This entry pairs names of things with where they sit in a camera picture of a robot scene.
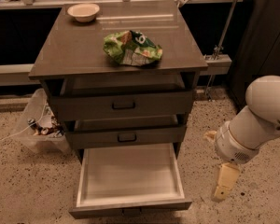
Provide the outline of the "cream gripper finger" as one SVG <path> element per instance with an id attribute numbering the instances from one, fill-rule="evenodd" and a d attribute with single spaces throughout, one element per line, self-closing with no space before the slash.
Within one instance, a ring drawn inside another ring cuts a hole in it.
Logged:
<path id="1" fill-rule="evenodd" d="M 212 194 L 212 200 L 217 203 L 223 202 L 229 197 L 230 193 L 230 188 L 216 185 Z"/>

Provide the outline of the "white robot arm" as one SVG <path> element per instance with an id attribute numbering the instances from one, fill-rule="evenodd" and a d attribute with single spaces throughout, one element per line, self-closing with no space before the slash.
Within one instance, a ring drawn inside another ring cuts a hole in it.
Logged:
<path id="1" fill-rule="evenodd" d="M 251 161 L 267 142 L 280 137 L 280 77 L 255 79 L 245 92 L 246 106 L 215 133 L 220 164 L 213 199 L 225 200 L 236 184 L 239 166 Z"/>

